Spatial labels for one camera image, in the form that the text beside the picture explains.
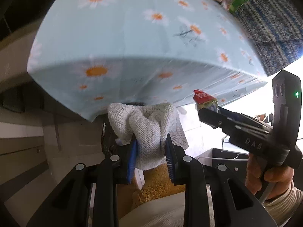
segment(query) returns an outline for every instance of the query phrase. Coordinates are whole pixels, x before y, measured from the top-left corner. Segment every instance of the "person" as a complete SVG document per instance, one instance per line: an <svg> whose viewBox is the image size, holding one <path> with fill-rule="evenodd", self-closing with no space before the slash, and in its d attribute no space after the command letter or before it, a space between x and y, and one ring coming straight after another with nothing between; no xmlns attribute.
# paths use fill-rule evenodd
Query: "person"
<svg viewBox="0 0 303 227"><path fill-rule="evenodd" d="M262 187L262 174L255 156L249 154L247 163L246 187L256 194ZM267 212L283 226L289 220L303 199L303 192L293 183L294 169L288 166L274 167L266 171L264 179L276 183L263 204ZM211 227L215 226L211 192L208 188L209 214ZM120 219L120 227L182 227L185 193L166 196L146 202Z"/></svg>

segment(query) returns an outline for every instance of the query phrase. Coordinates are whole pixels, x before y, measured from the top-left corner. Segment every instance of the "floral tablecloth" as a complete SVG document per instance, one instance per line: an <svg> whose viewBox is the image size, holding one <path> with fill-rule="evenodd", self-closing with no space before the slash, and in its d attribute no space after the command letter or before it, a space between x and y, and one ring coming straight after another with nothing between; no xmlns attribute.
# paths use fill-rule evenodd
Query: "floral tablecloth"
<svg viewBox="0 0 303 227"><path fill-rule="evenodd" d="M111 102L193 102L193 90L230 103L264 86L254 49L213 0L56 0L27 70L88 120Z"/></svg>

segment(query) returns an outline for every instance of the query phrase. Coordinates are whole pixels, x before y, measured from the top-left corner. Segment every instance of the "candy wrapper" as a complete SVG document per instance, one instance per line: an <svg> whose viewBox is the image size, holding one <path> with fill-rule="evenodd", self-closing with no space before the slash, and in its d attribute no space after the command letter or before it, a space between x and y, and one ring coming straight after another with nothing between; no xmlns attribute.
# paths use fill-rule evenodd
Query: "candy wrapper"
<svg viewBox="0 0 303 227"><path fill-rule="evenodd" d="M207 108L216 113L218 112L218 100L201 90L194 90L194 101L197 103L198 110Z"/></svg>

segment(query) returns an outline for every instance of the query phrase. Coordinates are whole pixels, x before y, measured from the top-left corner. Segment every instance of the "finger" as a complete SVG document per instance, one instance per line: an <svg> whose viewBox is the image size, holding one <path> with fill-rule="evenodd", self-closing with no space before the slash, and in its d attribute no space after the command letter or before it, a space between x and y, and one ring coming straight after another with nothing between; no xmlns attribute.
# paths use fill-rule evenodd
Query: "finger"
<svg viewBox="0 0 303 227"><path fill-rule="evenodd" d="M255 195L262 188L262 183L259 178L256 178L254 175L248 173L245 179L245 186L252 194Z"/></svg>
<svg viewBox="0 0 303 227"><path fill-rule="evenodd" d="M285 181L285 182L279 182L275 185L275 187L272 189L271 193L267 197L267 199L275 198L279 195L282 195L285 193L286 190L291 186L291 179Z"/></svg>
<svg viewBox="0 0 303 227"><path fill-rule="evenodd" d="M247 173L254 175L256 178L259 178L262 174L261 167L253 154L249 154L246 171Z"/></svg>
<svg viewBox="0 0 303 227"><path fill-rule="evenodd" d="M294 176L294 169L289 166L274 167L267 170L264 180L270 183L286 182Z"/></svg>

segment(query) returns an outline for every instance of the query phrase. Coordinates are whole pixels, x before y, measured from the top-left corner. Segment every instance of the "ribbed cuff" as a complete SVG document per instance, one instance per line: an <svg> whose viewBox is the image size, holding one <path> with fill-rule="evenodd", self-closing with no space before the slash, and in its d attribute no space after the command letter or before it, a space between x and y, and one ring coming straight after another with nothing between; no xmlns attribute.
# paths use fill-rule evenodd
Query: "ribbed cuff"
<svg viewBox="0 0 303 227"><path fill-rule="evenodd" d="M303 192L295 188L294 182L291 181L291 186L283 195L272 202L266 201L263 205L276 221L277 225L281 226L292 216L293 212L296 211L302 199Z"/></svg>

